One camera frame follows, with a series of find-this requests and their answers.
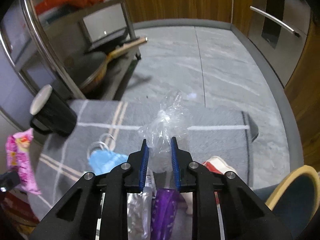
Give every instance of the pink snack package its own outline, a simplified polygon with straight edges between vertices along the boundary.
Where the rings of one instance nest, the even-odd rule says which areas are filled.
[[[8,137],[6,143],[7,167],[8,169],[15,169],[18,171],[23,190],[35,195],[40,195],[41,192],[36,184],[29,158],[29,146],[32,139],[32,128]]]

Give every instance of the red and white object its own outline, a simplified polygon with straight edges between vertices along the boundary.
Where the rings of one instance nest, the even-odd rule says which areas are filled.
[[[219,174],[225,174],[227,171],[233,171],[237,174],[236,170],[229,166],[222,158],[219,156],[213,156],[209,160],[205,161],[203,163],[204,166],[208,168],[209,171],[219,173]],[[181,193],[183,198],[185,199],[187,203],[187,211],[186,213],[189,215],[192,215],[192,192],[187,193]]]

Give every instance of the oven handle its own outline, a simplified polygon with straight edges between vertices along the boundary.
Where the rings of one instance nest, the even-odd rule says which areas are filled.
[[[276,17],[272,16],[271,14],[268,14],[256,7],[250,6],[250,9],[254,12],[257,12],[261,15],[263,15],[264,17],[267,17],[268,19],[270,19],[271,21],[279,24],[281,27],[285,28],[287,31],[289,31],[290,33],[294,34],[297,37],[300,37],[300,34],[297,33],[294,29],[292,29],[289,25],[285,24],[284,22],[280,21],[279,19],[277,19]]]

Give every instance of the mug rim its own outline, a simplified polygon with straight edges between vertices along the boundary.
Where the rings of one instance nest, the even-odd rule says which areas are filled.
[[[44,107],[44,105],[49,100],[50,95],[52,94],[52,86],[45,85],[40,91],[36,94],[35,98],[32,100],[30,106],[30,114],[36,115]]]

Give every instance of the wooden pan handle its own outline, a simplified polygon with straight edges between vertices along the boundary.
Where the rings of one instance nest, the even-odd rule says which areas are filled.
[[[113,50],[112,52],[110,52],[107,55],[107,62],[109,63],[111,60],[113,60],[113,59],[115,59],[117,57],[120,57],[123,54],[127,53],[130,49],[147,43],[147,41],[148,41],[148,38],[147,37],[143,37],[143,38],[140,38],[140,39],[138,39],[136,41],[132,41],[130,43],[125,43],[123,46],[121,46],[118,49]]]

